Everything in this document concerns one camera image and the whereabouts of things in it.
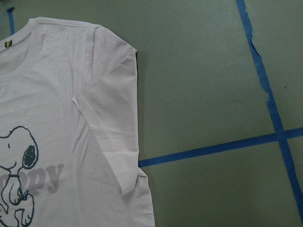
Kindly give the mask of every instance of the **sleeve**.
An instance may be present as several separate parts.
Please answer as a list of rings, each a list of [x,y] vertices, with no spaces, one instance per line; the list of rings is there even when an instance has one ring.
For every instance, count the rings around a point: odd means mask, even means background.
[[[92,84],[72,98],[95,134],[121,195],[135,187],[138,176],[136,52],[108,29],[97,28]]]

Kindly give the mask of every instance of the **green floor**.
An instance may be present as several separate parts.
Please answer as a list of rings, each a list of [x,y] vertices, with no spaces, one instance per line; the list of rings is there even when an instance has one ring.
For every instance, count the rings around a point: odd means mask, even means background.
[[[245,0],[285,130],[303,127],[303,1]],[[236,0],[0,0],[101,24],[138,50],[140,160],[275,133]],[[288,140],[303,183],[303,137]],[[157,227],[301,227],[278,142],[143,167]]]

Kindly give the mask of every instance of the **white fabric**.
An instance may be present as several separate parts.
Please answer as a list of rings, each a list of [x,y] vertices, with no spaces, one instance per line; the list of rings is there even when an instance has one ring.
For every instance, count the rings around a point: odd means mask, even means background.
[[[0,41],[0,227],[154,227],[136,52],[103,26],[44,17]]]

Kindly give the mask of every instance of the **cartoon dog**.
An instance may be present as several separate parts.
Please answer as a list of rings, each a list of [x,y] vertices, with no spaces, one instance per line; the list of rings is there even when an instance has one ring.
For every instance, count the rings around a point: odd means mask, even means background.
[[[9,172],[1,192],[0,223],[5,227],[23,227],[32,222],[34,197],[22,192],[19,171],[31,169],[38,161],[38,146],[29,129],[18,126],[0,137],[0,167]]]

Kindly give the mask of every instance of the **cartoon dog graphic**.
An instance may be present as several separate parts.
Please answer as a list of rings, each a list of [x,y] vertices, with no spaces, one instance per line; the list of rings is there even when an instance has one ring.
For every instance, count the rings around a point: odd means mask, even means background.
[[[19,172],[31,169],[38,161],[38,146],[29,129],[18,126],[7,136],[0,137],[0,167],[8,171],[8,179],[1,192],[0,225],[23,227],[32,222],[34,197],[21,190]]]

